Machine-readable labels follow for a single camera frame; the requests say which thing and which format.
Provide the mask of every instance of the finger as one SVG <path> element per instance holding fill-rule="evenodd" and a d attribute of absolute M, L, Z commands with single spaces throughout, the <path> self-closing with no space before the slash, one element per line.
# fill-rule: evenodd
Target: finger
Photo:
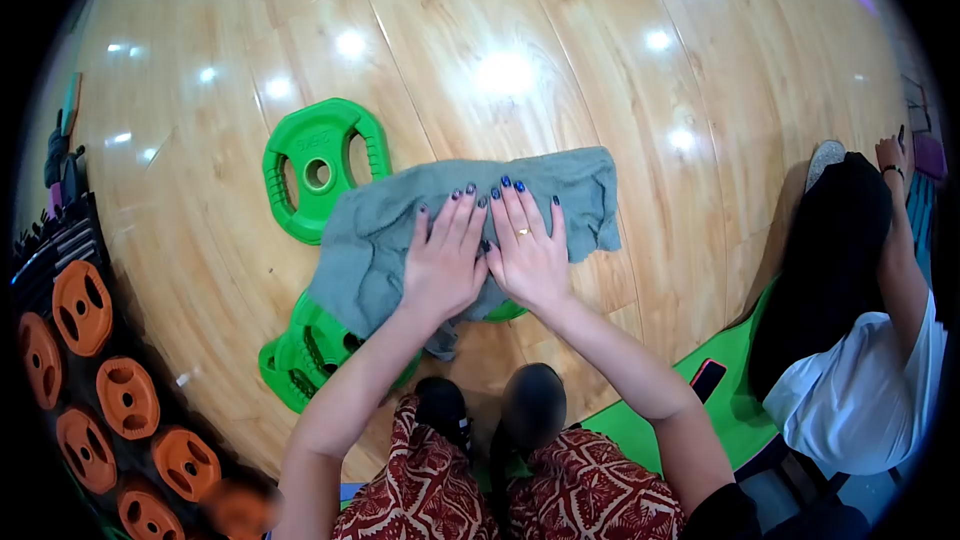
<path fill-rule="evenodd" d="M 553 218 L 553 234 L 550 234 L 550 239 L 566 247 L 567 220 L 564 219 L 564 208 L 560 206 L 560 197 L 556 194 L 550 200 L 550 217 Z"/>
<path fill-rule="evenodd" d="M 458 192 L 460 192 L 459 188 L 454 190 L 454 195 Z M 430 232 L 430 239 L 427 240 L 428 246 L 441 246 L 447 241 L 447 234 L 450 233 L 450 222 L 453 222 L 453 214 L 456 212 L 458 204 L 453 194 L 446 198 L 446 202 L 440 208 L 437 218 L 434 219 L 433 230 Z"/>
<path fill-rule="evenodd" d="M 477 246 L 480 246 L 480 237 L 483 235 L 483 224 L 487 221 L 487 202 L 486 196 L 477 199 L 470 214 L 470 222 L 466 225 L 466 234 L 463 236 L 461 249 L 472 255 L 477 252 Z"/>
<path fill-rule="evenodd" d="M 527 222 L 527 215 L 523 212 L 521 198 L 517 196 L 517 189 L 510 183 L 510 178 L 506 175 L 503 176 L 502 182 L 506 184 L 506 186 L 503 187 L 503 204 L 507 207 L 507 216 L 510 218 L 510 229 L 512 229 L 513 232 L 530 229 L 530 224 Z M 517 181 L 517 183 L 523 188 L 523 182 Z"/>
<path fill-rule="evenodd" d="M 523 215 L 527 219 L 530 233 L 533 234 L 534 238 L 538 241 L 547 240 L 550 236 L 546 234 L 544 215 L 540 212 L 540 207 L 537 206 L 534 195 L 530 193 L 530 190 L 526 186 L 523 186 L 523 182 L 516 182 L 516 184 L 517 185 L 513 187 L 516 189 L 516 196 L 520 200 L 520 206 L 523 207 Z"/>
<path fill-rule="evenodd" d="M 496 284 L 503 290 L 503 287 L 506 282 L 506 278 L 503 275 L 503 255 L 500 254 L 499 247 L 493 242 L 488 242 L 484 245 L 486 248 L 486 266 L 489 268 L 489 272 L 493 275 L 493 280 Z"/>
<path fill-rule="evenodd" d="M 454 190 L 456 195 L 460 188 Z M 457 201 L 457 210 L 453 211 L 453 220 L 450 221 L 450 232 L 446 236 L 445 246 L 453 246 L 460 249 L 464 242 L 464 235 L 467 234 L 467 224 L 471 221 L 471 214 L 474 212 L 474 198 L 461 192 L 459 196 L 454 197 Z"/>
<path fill-rule="evenodd" d="M 503 193 L 499 187 L 489 189 L 489 211 L 493 215 L 493 230 L 500 248 L 510 254 L 517 248 L 517 235 L 510 225 L 510 215 L 507 206 L 503 204 Z"/>
<path fill-rule="evenodd" d="M 487 279 L 487 274 L 490 273 L 490 268 L 487 264 L 487 256 L 477 258 L 477 261 L 473 264 L 473 297 L 476 299 L 476 295 L 480 294 L 480 287 L 483 286 L 484 281 Z"/>
<path fill-rule="evenodd" d="M 426 245 L 426 224 L 430 221 L 430 209 L 426 203 L 421 202 L 416 208 L 416 218 L 414 219 L 414 238 L 410 240 L 410 250 L 421 248 Z"/>

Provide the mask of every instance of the hand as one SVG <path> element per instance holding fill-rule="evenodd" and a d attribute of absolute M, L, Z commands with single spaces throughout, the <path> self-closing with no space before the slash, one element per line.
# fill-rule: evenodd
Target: hand
<path fill-rule="evenodd" d="M 476 258 L 487 199 L 477 200 L 474 188 L 470 184 L 468 193 L 460 188 L 453 191 L 439 210 L 429 238 L 429 209 L 420 205 L 416 213 L 400 308 L 416 313 L 433 330 L 470 306 L 487 278 L 486 257 Z"/>
<path fill-rule="evenodd" d="M 876 149 L 876 164 L 880 167 L 881 172 L 888 165 L 896 165 L 906 173 L 906 155 L 904 150 L 900 148 L 896 136 L 883 138 L 874 148 Z"/>
<path fill-rule="evenodd" d="M 499 247 L 489 246 L 486 260 L 497 285 L 513 302 L 540 317 L 570 298 L 567 225 L 560 199 L 550 204 L 553 235 L 546 234 L 544 217 L 530 190 L 503 178 L 507 186 L 490 192 L 489 209 Z"/>

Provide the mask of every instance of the red phone case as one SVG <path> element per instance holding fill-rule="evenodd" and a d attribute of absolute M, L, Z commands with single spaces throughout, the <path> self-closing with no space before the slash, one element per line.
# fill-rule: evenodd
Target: red phone case
<path fill-rule="evenodd" d="M 704 369 L 706 369 L 709 364 L 716 364 L 716 365 L 718 365 L 718 366 L 723 367 L 723 370 L 724 370 L 724 371 L 727 371 L 727 366 L 726 366 L 725 364 L 723 364 L 723 363 L 720 362 L 719 360 L 714 360 L 714 359 L 712 359 L 712 358 L 708 358 L 707 360 L 705 360 L 705 361 L 703 362 L 702 365 L 700 365 L 700 369 L 697 370 L 697 373 L 694 374 L 693 378 L 690 379 L 690 386 L 693 386 L 694 384 L 697 383 L 697 380 L 700 378 L 700 374 L 702 374 L 702 373 L 704 372 Z"/>

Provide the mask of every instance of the wrist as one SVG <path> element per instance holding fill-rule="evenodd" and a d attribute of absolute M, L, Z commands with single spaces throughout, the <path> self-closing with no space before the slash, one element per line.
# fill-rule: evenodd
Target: wrist
<path fill-rule="evenodd" d="M 549 322 L 557 321 L 564 314 L 573 313 L 581 307 L 580 300 L 573 294 L 566 292 L 545 298 L 541 303 L 530 306 L 530 311 L 549 327 Z"/>
<path fill-rule="evenodd" d="M 897 190 L 902 192 L 906 182 L 905 174 L 903 174 L 902 169 L 887 169 L 886 171 L 883 171 L 883 181 L 886 183 L 891 192 L 895 192 Z"/>
<path fill-rule="evenodd" d="M 410 330 L 416 336 L 422 336 L 426 342 L 433 333 L 444 324 L 445 319 L 430 308 L 424 307 L 417 301 L 404 296 L 393 311 L 392 318 L 402 323 L 404 329 Z"/>

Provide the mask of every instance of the gray sneaker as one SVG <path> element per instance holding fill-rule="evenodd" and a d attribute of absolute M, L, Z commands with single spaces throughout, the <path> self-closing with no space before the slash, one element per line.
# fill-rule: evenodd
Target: gray sneaker
<path fill-rule="evenodd" d="M 810 192 L 820 176 L 824 174 L 827 165 L 842 163 L 846 156 L 847 150 L 838 140 L 825 139 L 822 141 L 813 151 L 813 158 L 810 159 L 810 167 L 806 170 L 806 187 L 803 189 L 803 193 Z"/>

